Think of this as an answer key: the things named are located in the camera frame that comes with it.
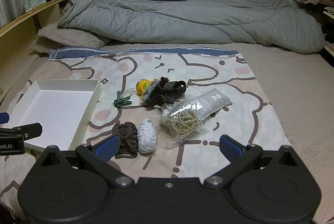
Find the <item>fluffy beige blanket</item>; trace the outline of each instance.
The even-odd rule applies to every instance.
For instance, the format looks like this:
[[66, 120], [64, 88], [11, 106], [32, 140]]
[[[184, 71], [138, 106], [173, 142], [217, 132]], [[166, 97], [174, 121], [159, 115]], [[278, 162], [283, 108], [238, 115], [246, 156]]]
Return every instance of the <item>fluffy beige blanket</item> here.
[[66, 46], [101, 48], [111, 40], [87, 30], [57, 27], [57, 23], [52, 23], [38, 31], [30, 50], [48, 54], [51, 49]]

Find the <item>white string bundle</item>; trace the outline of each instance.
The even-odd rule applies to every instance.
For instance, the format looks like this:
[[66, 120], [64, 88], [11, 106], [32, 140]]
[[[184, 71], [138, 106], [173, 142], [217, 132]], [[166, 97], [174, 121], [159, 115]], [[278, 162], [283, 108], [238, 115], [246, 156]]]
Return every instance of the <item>white string bundle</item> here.
[[204, 120], [198, 117], [196, 110], [180, 108], [178, 112], [165, 117], [160, 123], [169, 129], [176, 143], [182, 143], [204, 124]]
[[137, 138], [140, 153], [148, 154], [156, 149], [158, 133], [150, 119], [146, 118], [140, 123]]

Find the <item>black strap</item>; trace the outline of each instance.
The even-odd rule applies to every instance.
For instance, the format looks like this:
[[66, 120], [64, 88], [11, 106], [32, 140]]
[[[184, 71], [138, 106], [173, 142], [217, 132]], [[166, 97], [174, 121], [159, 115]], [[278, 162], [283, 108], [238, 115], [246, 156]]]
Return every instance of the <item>black strap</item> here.
[[168, 78], [162, 77], [160, 80], [162, 90], [150, 98], [149, 106], [162, 106], [164, 103], [174, 103], [181, 94], [186, 92], [187, 86], [185, 81], [169, 82]]

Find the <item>gray duvet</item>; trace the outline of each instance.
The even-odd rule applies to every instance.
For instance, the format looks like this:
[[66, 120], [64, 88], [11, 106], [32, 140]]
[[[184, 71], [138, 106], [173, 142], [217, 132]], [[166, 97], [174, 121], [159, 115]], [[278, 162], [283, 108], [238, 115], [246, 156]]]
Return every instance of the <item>gray duvet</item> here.
[[289, 0], [70, 0], [58, 25], [124, 42], [324, 46], [316, 20]]

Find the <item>green clothespin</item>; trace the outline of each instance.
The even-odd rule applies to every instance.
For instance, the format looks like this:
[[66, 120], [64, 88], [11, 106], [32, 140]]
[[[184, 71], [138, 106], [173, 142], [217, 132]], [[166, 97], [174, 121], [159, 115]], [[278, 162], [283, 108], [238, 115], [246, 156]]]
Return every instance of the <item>green clothespin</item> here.
[[121, 92], [120, 91], [117, 91], [117, 99], [114, 100], [114, 106], [116, 108], [121, 108], [122, 106], [127, 106], [129, 104], [132, 104], [130, 100], [130, 96], [128, 97], [125, 97], [125, 98], [121, 98]]

